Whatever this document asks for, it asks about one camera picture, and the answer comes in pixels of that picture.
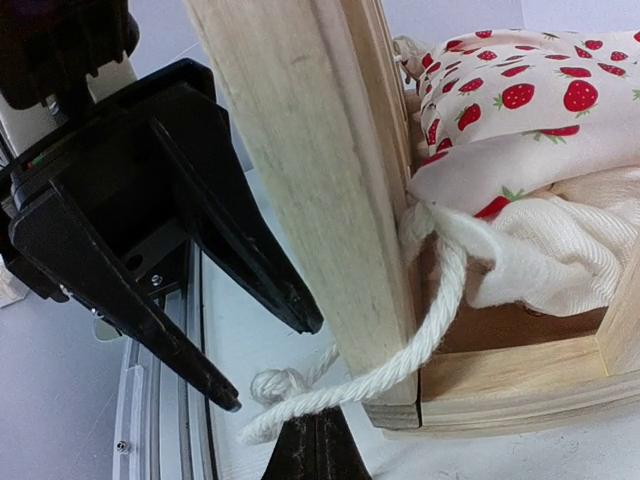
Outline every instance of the light wood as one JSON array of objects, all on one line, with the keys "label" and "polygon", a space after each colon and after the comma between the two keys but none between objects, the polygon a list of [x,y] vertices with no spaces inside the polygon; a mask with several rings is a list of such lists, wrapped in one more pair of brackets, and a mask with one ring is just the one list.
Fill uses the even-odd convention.
[{"label": "light wood", "polygon": [[640,403],[640,372],[608,376],[594,335],[436,355],[422,370],[416,433],[468,437],[540,430]]},{"label": "light wood", "polygon": [[[368,372],[415,329],[390,201],[401,210],[402,172],[385,169],[385,155],[400,155],[406,142],[370,0],[185,2],[340,352],[353,374]],[[367,13],[366,21],[350,19],[355,43],[345,6],[349,15]],[[359,61],[365,51],[371,58]],[[382,106],[373,107],[373,92],[385,95]],[[394,114],[389,123],[381,118],[387,113]],[[387,127],[393,133],[381,135]],[[380,402],[416,398],[413,376]]]},{"label": "light wood", "polygon": [[640,241],[596,335],[610,375],[640,370]]}]

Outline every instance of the white rope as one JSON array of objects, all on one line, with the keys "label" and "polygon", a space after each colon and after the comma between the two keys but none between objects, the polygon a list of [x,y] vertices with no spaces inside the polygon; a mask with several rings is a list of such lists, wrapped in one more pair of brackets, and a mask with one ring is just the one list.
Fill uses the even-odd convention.
[{"label": "white rope", "polygon": [[439,234],[438,256],[442,271],[440,286],[422,326],[409,344],[387,363],[343,385],[309,391],[338,356],[335,346],[323,355],[320,363],[306,376],[293,369],[270,370],[253,381],[251,393],[269,410],[256,417],[240,432],[244,443],[256,444],[276,438],[282,424],[303,415],[318,413],[325,408],[347,403],[372,400],[402,382],[426,363],[455,318],[462,299],[466,276],[466,252],[448,233],[438,231],[433,216],[436,207],[417,203],[411,207],[401,223],[401,244],[405,259],[420,251],[420,245],[435,228]]}]

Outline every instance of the white cloth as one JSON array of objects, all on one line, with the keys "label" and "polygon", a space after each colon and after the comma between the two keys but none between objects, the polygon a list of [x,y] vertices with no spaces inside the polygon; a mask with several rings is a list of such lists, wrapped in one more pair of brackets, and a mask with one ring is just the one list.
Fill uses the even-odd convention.
[{"label": "white cloth", "polygon": [[521,301],[560,317],[609,305],[640,227],[638,185],[640,168],[619,168],[507,205],[491,228],[469,232],[488,272],[470,272],[468,303]]}]

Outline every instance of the red strawberry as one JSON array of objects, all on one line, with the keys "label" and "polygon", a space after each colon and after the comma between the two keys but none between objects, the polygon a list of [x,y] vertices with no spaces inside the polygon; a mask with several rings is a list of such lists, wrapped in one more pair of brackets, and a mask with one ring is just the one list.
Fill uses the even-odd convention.
[{"label": "red strawberry", "polygon": [[474,103],[470,107],[467,107],[464,110],[462,110],[460,112],[460,115],[458,115],[458,118],[456,118],[456,120],[458,120],[458,128],[460,129],[461,132],[464,131],[464,129],[467,128],[469,125],[480,120],[481,116],[482,116],[482,110],[480,110],[480,105],[478,105],[477,103]]},{"label": "red strawberry", "polygon": [[504,72],[502,72],[502,76],[515,77],[519,73],[529,70],[530,68],[531,68],[531,65],[521,65],[519,67],[513,67],[513,68],[510,68],[509,70],[505,70]]},{"label": "red strawberry", "polygon": [[440,62],[434,63],[433,65],[431,65],[431,68],[427,70],[427,74],[431,75],[433,72],[436,72],[441,66],[442,64]]},{"label": "red strawberry", "polygon": [[514,194],[509,191],[507,187],[502,187],[502,195],[493,199],[493,201],[480,210],[478,213],[474,215],[476,218],[486,218],[497,215],[502,211],[504,207],[509,205],[511,202],[515,202],[517,200],[521,200],[524,198],[524,190],[520,190],[518,193]]},{"label": "red strawberry", "polygon": [[436,160],[440,160],[443,157],[446,157],[449,152],[440,152],[435,155],[431,155],[429,158],[425,158],[424,162],[422,162],[422,166],[429,165],[430,163],[435,162]]},{"label": "red strawberry", "polygon": [[509,110],[515,110],[516,108],[524,107],[533,99],[533,95],[536,91],[536,87],[530,83],[519,83],[507,88],[502,95],[498,95],[494,98],[494,107],[498,109],[508,108]]},{"label": "red strawberry", "polygon": [[520,60],[514,60],[513,62],[505,62],[505,63],[499,63],[498,65],[494,65],[494,67],[508,67],[509,65],[513,65],[514,63],[519,63],[521,62],[522,59]]},{"label": "red strawberry", "polygon": [[462,40],[451,40],[449,43],[447,43],[447,46],[445,47],[445,50],[449,51],[452,48],[456,48],[461,43],[462,43]]},{"label": "red strawberry", "polygon": [[606,63],[599,63],[598,66],[605,72],[608,72],[612,75],[617,75],[619,77],[624,77],[627,74],[627,71],[625,69],[615,67],[613,65],[607,65]]},{"label": "red strawberry", "polygon": [[576,135],[579,131],[580,131],[580,125],[573,125],[571,127],[550,128],[546,130],[538,130],[537,132],[529,132],[529,133],[535,133],[535,136],[533,137],[533,139],[536,142],[539,142],[542,135],[544,135],[549,140],[551,140],[554,144],[557,145],[558,142],[564,143],[564,144],[567,143],[565,139],[562,137],[571,137],[573,135]]},{"label": "red strawberry", "polygon": [[580,47],[575,47],[576,53],[581,58],[593,58],[593,56],[587,52],[586,50],[581,49]]},{"label": "red strawberry", "polygon": [[429,66],[433,63],[433,58],[431,58],[431,54],[427,53],[422,59],[422,66],[424,68],[429,68]]},{"label": "red strawberry", "polygon": [[429,127],[429,132],[427,133],[427,145],[436,144],[436,133],[438,131],[438,125],[440,125],[440,119],[436,118]]},{"label": "red strawberry", "polygon": [[496,58],[498,58],[498,56],[491,50],[485,50],[484,52],[478,54],[478,58],[480,60],[490,62],[491,60],[495,60]]},{"label": "red strawberry", "polygon": [[576,78],[586,78],[591,76],[591,72],[586,68],[578,68],[578,67],[562,67],[558,70],[558,73],[566,76],[566,77],[576,77]]},{"label": "red strawberry", "polygon": [[458,89],[458,91],[461,92],[460,95],[469,95],[471,92],[475,92],[479,89],[482,85],[484,85],[484,80],[478,77],[465,83]]},{"label": "red strawberry", "polygon": [[612,52],[611,53],[611,61],[612,62],[621,62],[622,60],[626,60],[629,58],[629,55],[623,52]]},{"label": "red strawberry", "polygon": [[602,42],[600,40],[587,40],[583,45],[589,50],[600,50],[602,48]]},{"label": "red strawberry", "polygon": [[436,153],[439,152],[440,150],[446,150],[447,148],[451,148],[451,147],[453,147],[453,143],[451,142],[451,139],[445,138],[440,142],[440,144],[438,145],[438,148],[436,148]]},{"label": "red strawberry", "polygon": [[444,87],[442,87],[442,93],[449,93],[451,91],[451,89],[453,88],[453,86],[458,83],[458,80],[460,80],[459,78],[456,78],[455,80],[451,80],[449,83],[447,83]]},{"label": "red strawberry", "polygon": [[564,107],[570,112],[579,112],[578,117],[589,113],[598,100],[598,90],[589,82],[574,80],[564,94]]}]

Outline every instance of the wooden box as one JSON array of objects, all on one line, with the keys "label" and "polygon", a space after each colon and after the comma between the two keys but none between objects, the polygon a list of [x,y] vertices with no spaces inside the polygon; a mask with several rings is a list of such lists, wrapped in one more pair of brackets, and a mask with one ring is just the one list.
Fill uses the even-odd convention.
[{"label": "wooden box", "polygon": [[[341,355],[368,372],[406,345],[429,299],[429,259],[405,268],[396,235],[425,145],[380,0],[185,2]],[[372,422],[477,436],[633,408],[639,262],[640,245],[607,311],[462,307],[419,374],[366,406]]]}]

